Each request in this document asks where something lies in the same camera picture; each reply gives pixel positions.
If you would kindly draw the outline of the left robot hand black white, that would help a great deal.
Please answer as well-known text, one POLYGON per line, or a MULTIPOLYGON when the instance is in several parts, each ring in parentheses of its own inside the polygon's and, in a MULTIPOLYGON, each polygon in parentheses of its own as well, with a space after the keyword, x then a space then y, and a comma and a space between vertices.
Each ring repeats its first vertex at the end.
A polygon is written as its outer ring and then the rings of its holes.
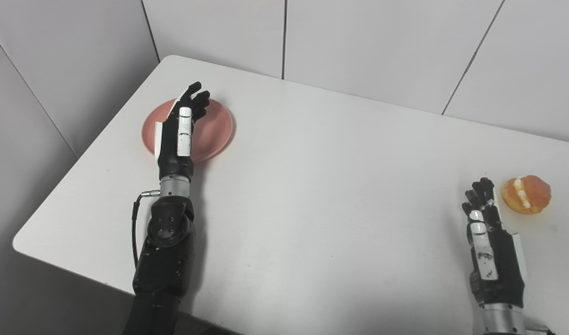
POLYGON ((194 163, 191 159, 195 124, 206 116, 210 92, 202 91, 202 84, 194 82, 175 100, 162 123, 160 152, 157 155, 159 180, 170 176, 184 176, 191 180, 194 163))

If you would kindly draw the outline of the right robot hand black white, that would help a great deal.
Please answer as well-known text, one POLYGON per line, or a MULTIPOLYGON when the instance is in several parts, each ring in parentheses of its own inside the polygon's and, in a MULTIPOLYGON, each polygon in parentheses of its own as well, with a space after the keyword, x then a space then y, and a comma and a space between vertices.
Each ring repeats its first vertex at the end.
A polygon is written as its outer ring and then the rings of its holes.
POLYGON ((495 185, 482 177, 465 191, 462 209, 467 217, 466 235, 473 270, 469 276, 476 303, 500 303, 524 307, 525 282, 520 238, 503 226, 495 199, 495 185))

